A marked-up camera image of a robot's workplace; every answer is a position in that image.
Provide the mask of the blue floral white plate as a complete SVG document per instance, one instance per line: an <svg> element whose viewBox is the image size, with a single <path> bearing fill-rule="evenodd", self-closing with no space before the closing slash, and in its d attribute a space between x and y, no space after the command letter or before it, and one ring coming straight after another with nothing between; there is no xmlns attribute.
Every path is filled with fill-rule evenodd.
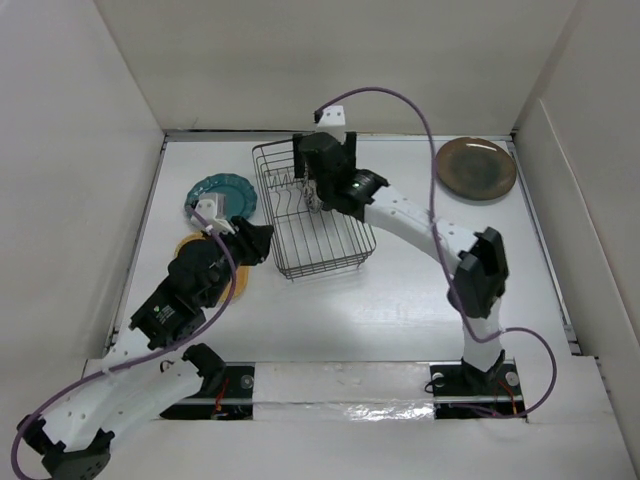
<svg viewBox="0 0 640 480"><path fill-rule="evenodd" d="M305 176L302 180L303 197L311 213L319 213L323 208L315 180Z"/></svg>

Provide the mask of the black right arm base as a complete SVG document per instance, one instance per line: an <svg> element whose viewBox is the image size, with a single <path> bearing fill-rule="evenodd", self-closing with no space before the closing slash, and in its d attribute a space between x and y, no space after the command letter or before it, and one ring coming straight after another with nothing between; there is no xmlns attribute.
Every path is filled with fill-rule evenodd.
<svg viewBox="0 0 640 480"><path fill-rule="evenodd" d="M467 420L520 414L525 410L518 371L507 360L488 381L466 378L461 363L430 365L424 385L433 398L437 420Z"/></svg>

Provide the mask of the teal scalloped plate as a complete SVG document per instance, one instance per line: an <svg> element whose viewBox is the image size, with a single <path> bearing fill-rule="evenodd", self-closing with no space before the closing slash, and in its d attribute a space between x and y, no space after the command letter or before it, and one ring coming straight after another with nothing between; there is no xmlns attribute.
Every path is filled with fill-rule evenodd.
<svg viewBox="0 0 640 480"><path fill-rule="evenodd" d="M228 218L241 216L250 219L256 211L258 196L251 182L237 174L220 173L194 184L184 202L185 213L189 214L189 208L195 208L199 200L210 194L225 197L225 213Z"/></svg>

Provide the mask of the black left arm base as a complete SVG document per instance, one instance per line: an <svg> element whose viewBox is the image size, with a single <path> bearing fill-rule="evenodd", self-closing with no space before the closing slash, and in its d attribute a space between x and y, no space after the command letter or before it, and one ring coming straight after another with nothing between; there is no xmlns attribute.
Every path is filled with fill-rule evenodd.
<svg viewBox="0 0 640 480"><path fill-rule="evenodd" d="M200 389L161 412L162 419L253 419L255 363L226 363L205 344L188 347L182 359L196 367Z"/></svg>

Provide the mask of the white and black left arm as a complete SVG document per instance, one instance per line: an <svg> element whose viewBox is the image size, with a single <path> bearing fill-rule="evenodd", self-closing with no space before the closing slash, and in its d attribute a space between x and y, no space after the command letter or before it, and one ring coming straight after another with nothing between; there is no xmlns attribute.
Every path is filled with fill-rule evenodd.
<svg viewBox="0 0 640 480"><path fill-rule="evenodd" d="M197 337L228 308L238 271L269 256L274 228L235 216L222 228L202 224L167 276L119 332L98 370L64 387L27 415L11 445L11 468L26 478L18 451L37 453L51 479L93 479L112 443L194 394L225 388L224 360Z"/></svg>

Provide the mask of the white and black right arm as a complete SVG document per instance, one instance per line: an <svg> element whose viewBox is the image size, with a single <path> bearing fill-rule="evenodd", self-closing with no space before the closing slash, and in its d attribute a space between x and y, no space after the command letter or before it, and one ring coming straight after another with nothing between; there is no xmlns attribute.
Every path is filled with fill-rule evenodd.
<svg viewBox="0 0 640 480"><path fill-rule="evenodd" d="M311 208L337 211L382 229L441 265L448 301L463 322L463 384L474 393L494 386L504 360L499 310L509 276L501 234L491 227L474 232L439 219L384 177L357 168L353 135L344 142L326 132L298 135L294 164Z"/></svg>

